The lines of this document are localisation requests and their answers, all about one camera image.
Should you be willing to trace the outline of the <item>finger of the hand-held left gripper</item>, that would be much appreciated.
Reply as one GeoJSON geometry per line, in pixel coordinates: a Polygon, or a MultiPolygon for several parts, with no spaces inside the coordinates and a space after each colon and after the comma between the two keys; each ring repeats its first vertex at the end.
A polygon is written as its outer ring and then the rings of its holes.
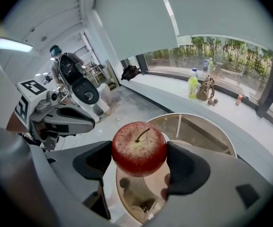
{"type": "Polygon", "coordinates": [[[111,142],[41,155],[41,186],[57,227],[112,227],[103,190],[111,142]]]}
{"type": "Polygon", "coordinates": [[[244,161],[195,146],[167,144],[167,201],[148,227],[243,227],[273,186],[244,161]]]}

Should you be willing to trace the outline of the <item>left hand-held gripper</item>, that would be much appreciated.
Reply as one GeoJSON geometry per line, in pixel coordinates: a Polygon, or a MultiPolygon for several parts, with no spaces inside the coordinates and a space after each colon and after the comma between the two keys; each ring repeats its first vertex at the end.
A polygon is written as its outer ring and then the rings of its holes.
{"type": "Polygon", "coordinates": [[[54,150],[60,134],[57,129],[61,118],[57,114],[60,104],[58,95],[33,79],[17,83],[16,88],[21,98],[15,115],[33,139],[41,141],[46,150],[54,150]]]}

